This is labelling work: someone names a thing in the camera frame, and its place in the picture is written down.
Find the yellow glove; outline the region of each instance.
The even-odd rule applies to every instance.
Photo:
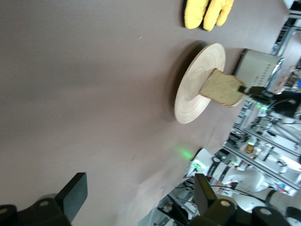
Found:
[[[184,25],[188,29],[193,29],[202,23],[204,14],[203,28],[211,31],[216,24],[221,26],[225,23],[227,16],[232,8],[234,0],[211,0],[206,11],[209,0],[187,0],[184,11]]]
[[[211,0],[204,17],[203,28],[211,31],[215,24],[222,26],[227,20],[233,2],[234,0]]]

